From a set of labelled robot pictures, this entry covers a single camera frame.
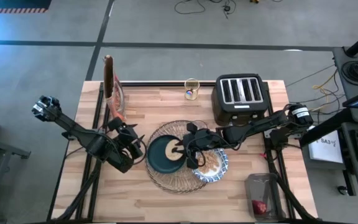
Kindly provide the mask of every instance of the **red fruit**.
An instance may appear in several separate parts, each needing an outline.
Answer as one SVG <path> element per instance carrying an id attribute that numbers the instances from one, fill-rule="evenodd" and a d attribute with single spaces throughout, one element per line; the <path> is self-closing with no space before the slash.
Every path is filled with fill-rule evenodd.
<path id="1" fill-rule="evenodd" d="M 252 200 L 252 208 L 254 209 L 254 214 L 263 215 L 266 213 L 267 205 L 265 202 Z"/>

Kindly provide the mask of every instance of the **white paper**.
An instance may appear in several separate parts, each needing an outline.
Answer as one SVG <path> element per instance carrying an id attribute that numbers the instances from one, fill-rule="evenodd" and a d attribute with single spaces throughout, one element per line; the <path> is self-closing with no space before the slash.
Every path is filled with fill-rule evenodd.
<path id="1" fill-rule="evenodd" d="M 310 159 L 343 163 L 337 131 L 333 131 L 309 144 Z"/>

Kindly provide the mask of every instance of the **concrete floor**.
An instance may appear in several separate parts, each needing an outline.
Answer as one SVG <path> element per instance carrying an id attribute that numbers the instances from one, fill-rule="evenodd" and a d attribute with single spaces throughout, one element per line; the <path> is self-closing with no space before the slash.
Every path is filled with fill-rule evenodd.
<path id="1" fill-rule="evenodd" d="M 236 12 L 228 20 L 220 4 L 200 0 L 206 12 L 185 16 L 173 10 L 176 2 L 115 0 L 104 42 L 335 47 L 358 39 L 358 0 L 262 0 L 258 5 L 237 0 Z M 53 0 L 45 14 L 0 14 L 0 40 L 96 42 L 107 5 L 108 0 Z M 93 50 L 0 45 L 0 140 L 32 151 L 28 161 L 12 161 L 0 188 L 0 210 L 9 223 L 42 222 L 47 217 L 67 141 L 57 125 L 40 122 L 30 110 L 40 95 L 53 95 L 73 118 Z M 333 64 L 328 51 L 103 47 L 92 80 L 102 79 L 101 58 L 106 54 L 116 59 L 121 80 L 214 80 L 227 73 L 258 73 L 264 80 L 289 84 Z M 320 96 L 311 86 L 324 82 L 334 70 L 289 86 L 290 101 Z M 335 90 L 334 83 L 326 88 Z M 325 99 L 307 105 L 315 108 L 323 103 Z M 325 111 L 336 108 L 332 103 Z M 358 196 L 336 192 L 335 186 L 344 182 L 341 172 L 310 164 L 306 160 L 319 217 L 358 223 Z"/>

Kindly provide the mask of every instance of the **decorative plate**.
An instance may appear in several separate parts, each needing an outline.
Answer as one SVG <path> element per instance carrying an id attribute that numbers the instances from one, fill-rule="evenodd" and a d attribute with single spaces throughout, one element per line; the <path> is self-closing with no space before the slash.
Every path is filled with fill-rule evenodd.
<path id="1" fill-rule="evenodd" d="M 217 171 L 209 170 L 208 173 L 202 173 L 199 169 L 193 170 L 194 175 L 202 180 L 203 182 L 215 182 L 222 179 L 223 175 L 227 171 L 227 166 L 229 164 L 229 160 L 227 159 L 227 155 L 223 149 L 213 149 L 208 152 L 214 152 L 218 157 L 219 167 L 217 167 Z"/>

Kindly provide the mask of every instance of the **butcher block tabletop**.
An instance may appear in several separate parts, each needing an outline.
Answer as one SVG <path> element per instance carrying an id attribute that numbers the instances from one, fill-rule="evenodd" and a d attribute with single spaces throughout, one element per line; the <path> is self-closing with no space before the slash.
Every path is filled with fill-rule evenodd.
<path id="1" fill-rule="evenodd" d="M 282 110 L 288 103 L 284 81 L 265 82 L 269 86 L 273 110 Z M 85 128 L 92 127 L 100 84 L 101 82 L 95 81 L 84 82 L 75 121 Z M 182 86 L 131 86 L 123 89 L 126 123 L 138 124 L 134 128 L 135 132 L 139 136 L 144 134 L 145 142 L 158 127 L 169 121 L 202 120 L 211 130 L 217 127 L 211 105 L 213 87 L 201 86 L 198 99 L 194 101 L 185 99 L 185 89 Z M 103 102 L 98 126 L 103 123 L 105 106 Z M 290 143 L 299 145 L 296 140 L 290 140 Z M 72 141 L 67 153 L 79 147 L 78 142 Z M 262 133 L 247 138 L 238 151 L 226 149 L 229 166 L 224 177 L 188 194 L 172 194 L 158 188 L 147 174 L 145 162 L 133 166 L 125 174 L 105 163 L 100 173 L 93 221 L 255 222 L 248 209 L 245 180 L 250 174 L 269 172 L 267 161 L 261 156 L 264 151 Z M 317 217 L 300 149 L 287 147 L 282 153 L 292 192 L 306 210 Z M 86 153 L 82 149 L 65 160 L 52 218 L 61 215 L 77 195 L 85 158 Z M 88 212 L 89 195 L 90 190 L 85 198 L 84 217 Z M 288 217 L 281 190 L 280 198 L 283 211 Z"/>

